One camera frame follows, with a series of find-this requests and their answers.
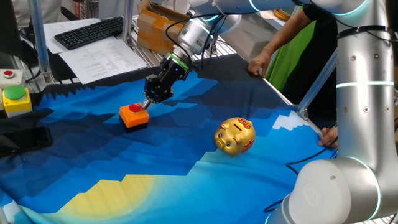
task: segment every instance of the red emergency button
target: red emergency button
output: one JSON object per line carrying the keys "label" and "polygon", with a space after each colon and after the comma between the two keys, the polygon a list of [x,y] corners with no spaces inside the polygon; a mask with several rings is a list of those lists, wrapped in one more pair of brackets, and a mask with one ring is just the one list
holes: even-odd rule
{"label": "red emergency button", "polygon": [[141,105],[138,103],[130,104],[129,109],[132,113],[138,113],[142,110]]}
{"label": "red emergency button", "polygon": [[4,78],[12,78],[12,77],[14,77],[14,72],[12,72],[12,71],[4,72]]}

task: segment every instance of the orange box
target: orange box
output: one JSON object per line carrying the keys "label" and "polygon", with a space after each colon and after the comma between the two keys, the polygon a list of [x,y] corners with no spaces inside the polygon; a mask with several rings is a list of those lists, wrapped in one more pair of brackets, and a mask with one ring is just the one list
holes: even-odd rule
{"label": "orange box", "polygon": [[[149,0],[141,1],[138,4],[138,11],[137,43],[162,55],[172,51],[174,43],[166,36],[166,29],[174,22],[189,19],[189,17],[165,7],[151,4]],[[186,23],[182,22],[171,27],[168,31],[170,38],[178,43],[178,35]]]}
{"label": "orange box", "polygon": [[139,112],[133,113],[130,110],[130,105],[122,106],[119,114],[127,128],[134,128],[149,122],[149,114],[145,109],[141,109]]}

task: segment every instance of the green button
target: green button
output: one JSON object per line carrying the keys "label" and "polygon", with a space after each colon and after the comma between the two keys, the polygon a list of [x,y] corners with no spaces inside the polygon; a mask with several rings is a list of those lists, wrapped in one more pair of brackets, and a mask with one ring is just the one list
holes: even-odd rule
{"label": "green button", "polygon": [[22,86],[10,86],[4,90],[4,96],[10,100],[18,100],[26,94],[25,88]]}

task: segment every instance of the hand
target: hand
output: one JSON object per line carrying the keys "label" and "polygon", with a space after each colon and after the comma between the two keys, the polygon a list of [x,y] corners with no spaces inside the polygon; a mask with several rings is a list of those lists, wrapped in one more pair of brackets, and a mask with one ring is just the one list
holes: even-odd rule
{"label": "hand", "polygon": [[271,61],[271,55],[268,50],[262,50],[261,54],[255,57],[248,66],[248,71],[252,75],[259,75],[259,69],[262,68],[261,77],[265,78],[269,62]]}
{"label": "hand", "polygon": [[[330,144],[337,138],[337,128],[323,128],[321,140],[318,142],[319,146],[331,146]],[[337,149],[338,141],[336,141],[332,146],[333,149]]]}

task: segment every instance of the orange push button box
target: orange push button box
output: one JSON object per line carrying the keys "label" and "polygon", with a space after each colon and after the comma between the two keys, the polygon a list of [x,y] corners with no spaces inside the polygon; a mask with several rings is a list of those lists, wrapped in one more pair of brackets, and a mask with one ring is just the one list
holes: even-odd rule
{"label": "orange push button box", "polygon": [[137,131],[147,127],[149,114],[140,103],[133,103],[120,108],[120,120],[127,132]]}

